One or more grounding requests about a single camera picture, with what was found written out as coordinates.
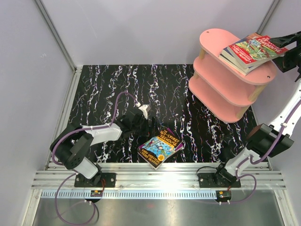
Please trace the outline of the blue 169-storey treehouse book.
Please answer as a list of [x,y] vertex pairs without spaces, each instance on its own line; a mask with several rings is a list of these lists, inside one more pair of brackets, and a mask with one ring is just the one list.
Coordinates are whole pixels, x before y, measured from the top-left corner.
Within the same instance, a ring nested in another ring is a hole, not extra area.
[[171,129],[162,129],[157,136],[139,146],[138,154],[155,170],[169,157],[183,149],[183,143]]

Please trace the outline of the red 13-storey treehouse book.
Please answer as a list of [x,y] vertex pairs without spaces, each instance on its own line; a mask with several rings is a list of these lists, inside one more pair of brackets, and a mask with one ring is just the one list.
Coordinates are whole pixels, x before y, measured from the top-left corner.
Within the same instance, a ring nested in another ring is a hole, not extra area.
[[267,61],[283,56],[287,48],[277,47],[268,35],[254,39],[243,39],[231,44],[227,50],[243,68],[261,65]]

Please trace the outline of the dark blue hardcover book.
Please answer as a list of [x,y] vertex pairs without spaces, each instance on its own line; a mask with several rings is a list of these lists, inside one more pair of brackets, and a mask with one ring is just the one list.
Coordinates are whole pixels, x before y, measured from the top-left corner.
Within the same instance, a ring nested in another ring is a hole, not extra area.
[[249,74],[251,71],[253,71],[256,68],[256,66],[244,68],[232,55],[220,54],[219,58],[243,75]]

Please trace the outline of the blue orange sunset paperback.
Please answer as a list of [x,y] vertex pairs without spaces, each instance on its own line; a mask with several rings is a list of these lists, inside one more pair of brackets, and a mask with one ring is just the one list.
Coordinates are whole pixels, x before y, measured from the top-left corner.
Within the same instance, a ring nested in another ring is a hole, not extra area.
[[[255,39],[255,38],[259,38],[259,37],[261,37],[261,35],[254,32],[254,33],[244,37],[243,39],[237,41],[236,43],[243,42],[243,41],[249,41],[249,40],[252,40],[252,39]],[[233,68],[235,68],[237,71],[239,71],[243,75],[247,75],[252,70],[254,70],[258,67],[258,65],[256,65],[256,66],[251,66],[251,67],[248,67],[248,68],[243,68],[239,64],[239,62],[236,60],[236,58],[228,51],[227,48],[224,48],[222,50],[221,54],[219,55],[219,58],[223,62],[225,62],[225,63],[229,64],[230,66],[232,66]]]

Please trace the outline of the purple treehouse book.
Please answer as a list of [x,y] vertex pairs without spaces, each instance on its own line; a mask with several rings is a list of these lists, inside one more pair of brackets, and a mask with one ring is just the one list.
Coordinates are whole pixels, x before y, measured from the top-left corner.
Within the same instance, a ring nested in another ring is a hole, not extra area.
[[153,146],[141,145],[138,148],[139,148],[139,150],[146,149],[146,150],[151,151],[153,153],[172,153],[172,152],[175,152],[178,149],[183,148],[183,145],[180,144],[177,147],[170,147],[168,145],[153,145]]

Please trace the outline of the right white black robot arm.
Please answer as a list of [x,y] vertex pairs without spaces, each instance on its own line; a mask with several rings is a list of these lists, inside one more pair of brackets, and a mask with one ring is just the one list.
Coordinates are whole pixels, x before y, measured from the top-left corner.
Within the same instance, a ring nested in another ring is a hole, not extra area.
[[[291,43],[296,46],[287,50],[281,56],[273,59],[277,68],[285,73],[301,67],[301,33],[269,39],[272,46],[284,48]],[[247,136],[247,144],[237,156],[221,163],[212,176],[212,181],[218,187],[231,187],[243,178],[242,171],[249,165],[256,165],[267,157],[274,157],[289,149],[293,140],[296,122],[301,117],[301,88],[298,86],[290,100],[278,116],[269,124],[260,124],[251,130]]]

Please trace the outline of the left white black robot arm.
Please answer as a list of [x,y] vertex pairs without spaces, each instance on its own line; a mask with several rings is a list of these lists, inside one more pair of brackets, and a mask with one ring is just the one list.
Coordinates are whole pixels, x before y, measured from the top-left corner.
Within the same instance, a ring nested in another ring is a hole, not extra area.
[[119,116],[111,125],[86,127],[72,123],[51,144],[51,158],[55,164],[76,173],[75,187],[114,187],[116,173],[103,173],[100,165],[88,159],[90,147],[131,135],[150,137],[157,131],[157,117],[148,119],[140,112]]

